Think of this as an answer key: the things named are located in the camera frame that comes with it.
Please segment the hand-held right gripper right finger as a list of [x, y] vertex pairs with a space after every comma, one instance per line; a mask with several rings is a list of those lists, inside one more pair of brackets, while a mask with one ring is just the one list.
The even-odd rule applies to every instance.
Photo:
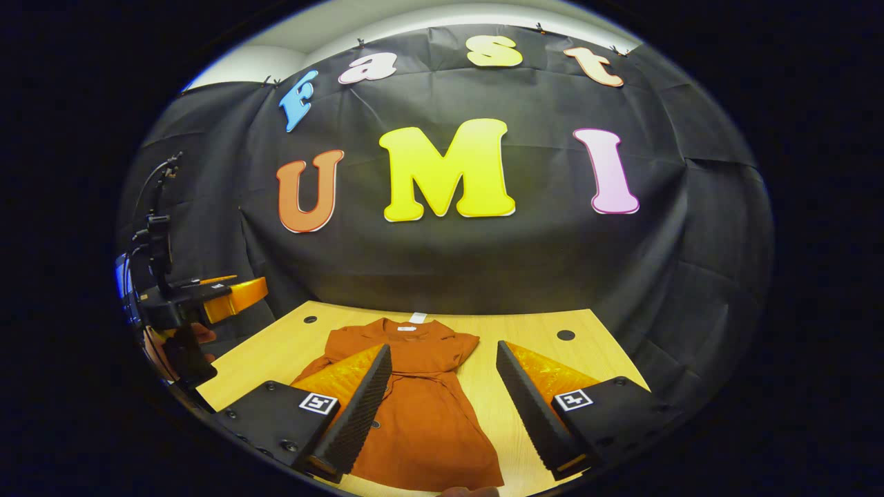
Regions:
[[555, 480], [619, 465], [681, 419], [680, 408], [625, 376], [596, 380], [505, 340], [497, 346], [496, 368]]

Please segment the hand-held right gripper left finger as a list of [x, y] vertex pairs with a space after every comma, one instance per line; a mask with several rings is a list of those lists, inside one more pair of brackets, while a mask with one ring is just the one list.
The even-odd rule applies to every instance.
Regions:
[[262, 382], [212, 419], [279, 465], [340, 483], [363, 449], [391, 373], [390, 346], [379, 344], [293, 386]]

